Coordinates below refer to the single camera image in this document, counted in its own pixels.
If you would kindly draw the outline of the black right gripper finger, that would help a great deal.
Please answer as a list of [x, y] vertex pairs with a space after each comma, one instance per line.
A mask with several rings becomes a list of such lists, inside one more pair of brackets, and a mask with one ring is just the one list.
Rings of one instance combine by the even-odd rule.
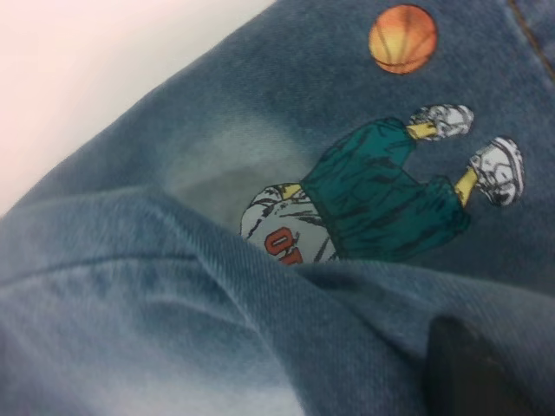
[[422, 390], [430, 415], [535, 415], [498, 355], [452, 316], [431, 321]]

